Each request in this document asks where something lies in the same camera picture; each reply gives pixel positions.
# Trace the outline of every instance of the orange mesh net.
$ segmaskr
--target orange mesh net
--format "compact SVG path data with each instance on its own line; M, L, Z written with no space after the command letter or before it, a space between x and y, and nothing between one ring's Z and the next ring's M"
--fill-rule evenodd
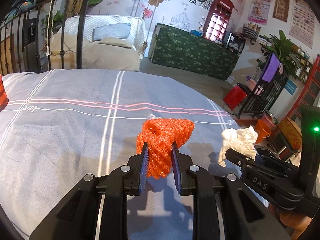
M171 169L171 144L176 141L178 148L188 141L195 125L186 119L151 119L145 121L142 132L137 136L137 153L148 143L149 168L147 176L165 178Z

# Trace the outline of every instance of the red stool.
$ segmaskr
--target red stool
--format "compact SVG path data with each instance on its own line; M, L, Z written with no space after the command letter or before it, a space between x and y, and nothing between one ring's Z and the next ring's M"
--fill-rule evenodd
M243 84L237 84L233 89L230 90L223 101L229 106L231 110L233 110L248 95L246 90L247 87L245 87Z

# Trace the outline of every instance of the orange cup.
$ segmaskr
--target orange cup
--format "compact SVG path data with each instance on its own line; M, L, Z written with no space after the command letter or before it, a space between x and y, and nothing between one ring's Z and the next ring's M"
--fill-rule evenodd
M5 93L2 76L0 75L0 111L2 111L8 104L9 99Z

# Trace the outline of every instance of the green tablecloth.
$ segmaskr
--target green tablecloth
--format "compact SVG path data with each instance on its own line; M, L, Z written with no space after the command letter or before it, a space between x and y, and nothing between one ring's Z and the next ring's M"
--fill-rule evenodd
M164 24L152 38L152 63L227 80L239 56L207 39Z

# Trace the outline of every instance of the purple towel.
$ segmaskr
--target purple towel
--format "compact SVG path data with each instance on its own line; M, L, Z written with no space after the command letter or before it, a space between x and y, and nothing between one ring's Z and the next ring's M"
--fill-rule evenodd
M280 65L280 61L278 60L276 55L272 53L261 73L262 80L271 82L276 71L279 68L279 65Z

